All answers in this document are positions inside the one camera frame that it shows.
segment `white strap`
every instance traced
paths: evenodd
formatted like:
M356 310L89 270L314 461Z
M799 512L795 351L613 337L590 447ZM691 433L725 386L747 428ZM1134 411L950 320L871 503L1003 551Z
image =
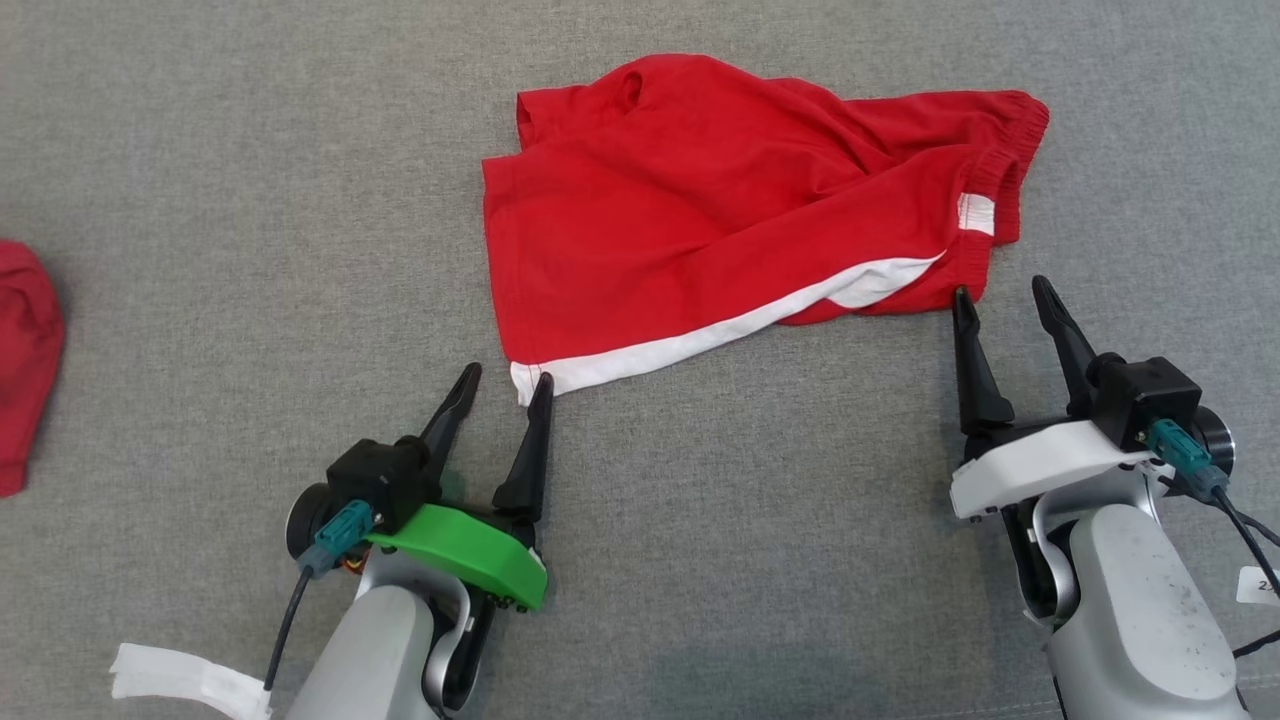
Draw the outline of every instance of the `white strap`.
M111 664L111 697L180 697L202 702L232 720L268 720L271 693L230 667L174 650L120 643Z

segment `white label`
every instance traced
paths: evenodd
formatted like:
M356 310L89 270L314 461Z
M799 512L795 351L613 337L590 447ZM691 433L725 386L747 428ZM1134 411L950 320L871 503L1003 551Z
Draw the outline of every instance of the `white label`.
M1240 583L1235 587L1235 602L1280 607L1280 597L1271 587L1271 580L1267 580L1267 577L1262 574L1262 568L1249 565L1240 568Z

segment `white tag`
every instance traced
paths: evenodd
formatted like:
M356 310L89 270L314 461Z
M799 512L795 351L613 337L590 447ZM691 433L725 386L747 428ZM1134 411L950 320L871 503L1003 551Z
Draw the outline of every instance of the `white tag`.
M186 652L120 643L111 664L111 697L180 697L202 702L232 720L268 720L271 693L262 680Z
M1262 574L1262 568L1245 565L1240 568L1240 583L1235 587L1235 602L1254 605L1275 605L1280 607L1280 597L1271 588L1271 582Z

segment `green plastic mount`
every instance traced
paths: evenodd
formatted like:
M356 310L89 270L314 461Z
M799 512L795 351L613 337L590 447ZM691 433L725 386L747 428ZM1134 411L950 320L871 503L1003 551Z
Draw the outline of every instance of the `green plastic mount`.
M424 505L394 536L370 533L365 539L407 552L424 565L530 610L543 606L543 564L516 538L461 510Z

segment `red cloth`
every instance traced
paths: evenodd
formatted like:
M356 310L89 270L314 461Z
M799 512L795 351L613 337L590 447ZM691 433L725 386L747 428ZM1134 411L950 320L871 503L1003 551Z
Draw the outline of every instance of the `red cloth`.
M494 309L527 402L771 323L979 296L1048 110L1019 91L840 100L698 55L522 92L484 163Z
M63 314L26 245L0 240L0 497L22 489L27 454L63 351Z

